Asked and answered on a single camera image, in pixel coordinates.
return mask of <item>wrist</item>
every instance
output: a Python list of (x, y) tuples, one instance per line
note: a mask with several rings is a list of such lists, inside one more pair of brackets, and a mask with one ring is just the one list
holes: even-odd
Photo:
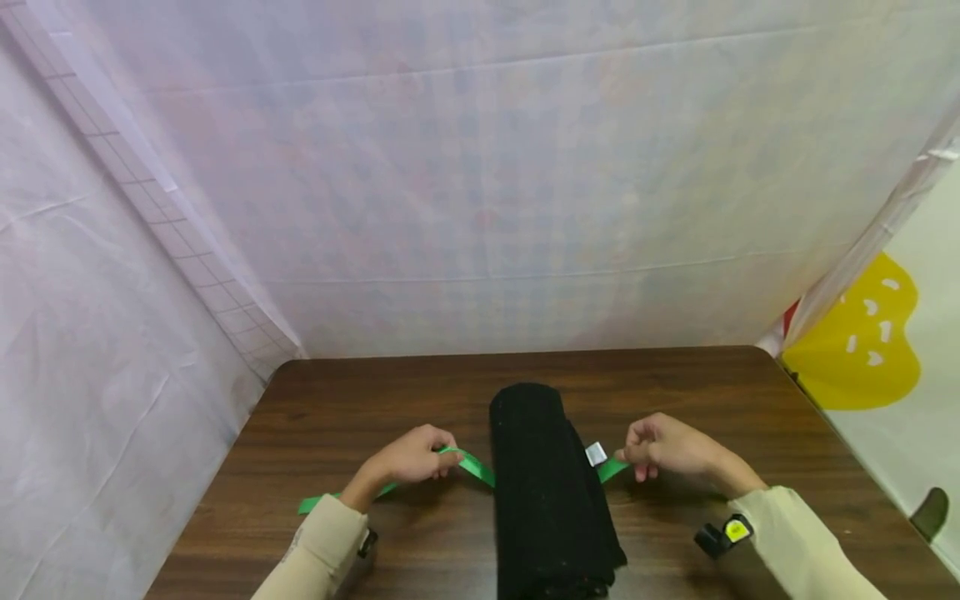
[(768, 489), (746, 461), (726, 448), (717, 455), (708, 475), (713, 485), (730, 500)]
[(365, 514), (370, 509), (380, 490), (390, 483), (389, 472), (380, 466), (375, 458), (370, 458), (357, 470), (340, 494), (340, 501), (360, 514)]

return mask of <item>beige sleeve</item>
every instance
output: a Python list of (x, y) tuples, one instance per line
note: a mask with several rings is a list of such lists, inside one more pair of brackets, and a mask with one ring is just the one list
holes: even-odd
[(253, 600), (326, 600), (356, 559), (367, 534), (367, 516), (326, 495), (307, 515), (286, 556)]
[(757, 554), (797, 600), (882, 599), (856, 570), (840, 542), (793, 490), (750, 492), (730, 503), (754, 526)]

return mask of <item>black object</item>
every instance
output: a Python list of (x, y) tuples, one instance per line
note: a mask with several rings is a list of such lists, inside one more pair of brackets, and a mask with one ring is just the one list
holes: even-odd
[(727, 519), (723, 530), (710, 523), (700, 528), (693, 540), (700, 549), (714, 560), (730, 552), (730, 549), (754, 534), (754, 526), (744, 515), (735, 514)]
[(501, 390), (490, 430), (498, 600), (605, 597), (627, 557), (560, 393), (537, 383)]

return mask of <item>person's left hand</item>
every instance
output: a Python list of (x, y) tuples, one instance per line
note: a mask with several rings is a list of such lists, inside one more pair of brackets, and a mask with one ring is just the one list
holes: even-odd
[(456, 447), (453, 434), (433, 425), (421, 425), (386, 445), (371, 456), (340, 494), (346, 506), (365, 513), (383, 486), (390, 483), (417, 483), (433, 477), (446, 477), (464, 457), (460, 452), (436, 450)]
[(374, 454), (368, 465), (389, 482), (418, 483), (433, 477), (446, 477), (464, 457), (460, 452), (438, 454), (436, 450), (457, 447), (453, 434), (433, 425), (421, 425)]

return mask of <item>wooden table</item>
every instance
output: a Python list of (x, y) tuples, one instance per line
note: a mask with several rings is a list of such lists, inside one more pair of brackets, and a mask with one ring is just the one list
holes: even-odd
[[(501, 388), (558, 388), (586, 444), (608, 451), (627, 425), (663, 411), (796, 489), (853, 563), (889, 598), (955, 598), (960, 587), (778, 365), (755, 348), (678, 348), (312, 360), (284, 365), (183, 531), (147, 598), (248, 599), (283, 555), (306, 496), (340, 490), (382, 445), (424, 422), (491, 463), (488, 405)], [(749, 548), (719, 563), (692, 542), (724, 514), (673, 477), (606, 486), (630, 561), (611, 598), (782, 597)], [(377, 502), (373, 572), (351, 600), (493, 599), (493, 498), (458, 473)]]

